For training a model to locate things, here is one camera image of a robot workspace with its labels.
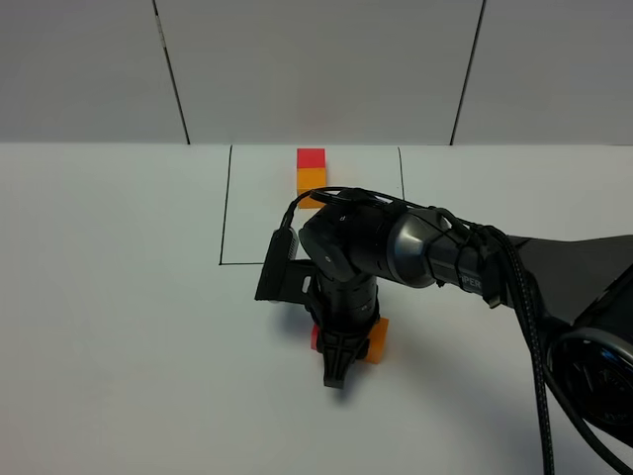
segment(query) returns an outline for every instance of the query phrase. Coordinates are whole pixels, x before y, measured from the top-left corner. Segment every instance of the red block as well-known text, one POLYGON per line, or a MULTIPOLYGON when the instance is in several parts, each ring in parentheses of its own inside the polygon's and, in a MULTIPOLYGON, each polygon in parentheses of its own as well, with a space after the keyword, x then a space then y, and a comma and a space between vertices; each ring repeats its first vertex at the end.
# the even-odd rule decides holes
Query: red block
POLYGON ((325 168, 325 148, 297 148, 297 168, 325 168))

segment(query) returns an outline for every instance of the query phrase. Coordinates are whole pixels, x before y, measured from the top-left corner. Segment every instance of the orange block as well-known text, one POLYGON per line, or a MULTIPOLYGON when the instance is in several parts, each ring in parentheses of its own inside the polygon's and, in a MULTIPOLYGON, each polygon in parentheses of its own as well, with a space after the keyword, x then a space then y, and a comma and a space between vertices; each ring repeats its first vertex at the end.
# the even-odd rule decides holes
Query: orange block
MULTIPOLYGON (((325 168, 298 168, 297 169, 297 196, 315 188, 325 186, 325 168)), ((302 209, 318 209, 322 208, 323 203, 315 201, 312 198, 304 198, 299 203, 302 209)))
POLYGON ((365 356, 365 361, 368 363, 378 364, 383 359, 388 326, 389 319, 381 317, 369 332, 369 350, 367 351, 367 356, 365 356))

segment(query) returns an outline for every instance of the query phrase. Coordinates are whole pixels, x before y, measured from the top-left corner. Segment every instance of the stacked blocks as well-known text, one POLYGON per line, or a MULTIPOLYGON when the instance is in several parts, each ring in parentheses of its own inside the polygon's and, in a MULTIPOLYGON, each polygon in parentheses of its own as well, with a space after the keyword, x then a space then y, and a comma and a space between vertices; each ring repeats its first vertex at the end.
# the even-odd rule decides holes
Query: stacked blocks
MULTIPOLYGON (((297 148, 297 196, 325 186, 325 148, 297 148)), ((304 198, 302 209, 322 208, 323 203, 304 198)))

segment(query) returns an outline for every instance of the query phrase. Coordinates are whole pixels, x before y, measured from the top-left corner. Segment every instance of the white wall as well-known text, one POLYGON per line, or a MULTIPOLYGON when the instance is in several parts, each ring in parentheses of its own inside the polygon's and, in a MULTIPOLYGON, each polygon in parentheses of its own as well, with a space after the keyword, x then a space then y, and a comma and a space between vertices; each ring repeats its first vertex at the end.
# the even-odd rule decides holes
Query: white wall
POLYGON ((449 143, 481 7, 157 3, 192 143, 449 143))
POLYGON ((455 143, 633 143, 630 0, 488 2, 455 143))
POLYGON ((10 0, 1 142, 183 143, 150 0, 10 0))

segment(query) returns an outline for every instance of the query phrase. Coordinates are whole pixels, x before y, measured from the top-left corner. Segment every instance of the white tabletop surface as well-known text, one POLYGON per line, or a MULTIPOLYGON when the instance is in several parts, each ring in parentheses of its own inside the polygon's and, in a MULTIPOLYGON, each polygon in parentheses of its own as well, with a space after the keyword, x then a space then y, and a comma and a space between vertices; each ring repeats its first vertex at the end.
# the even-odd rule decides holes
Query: white tabletop surface
MULTIPOLYGON (((509 233, 633 233, 630 150, 403 148, 405 191, 509 233)), ((2 473, 540 473, 511 311, 382 282, 385 361, 324 388, 305 312, 253 301, 259 265, 218 265, 227 161, 227 146, 0 145, 2 473)), ((558 473, 611 473, 551 408, 558 473)))

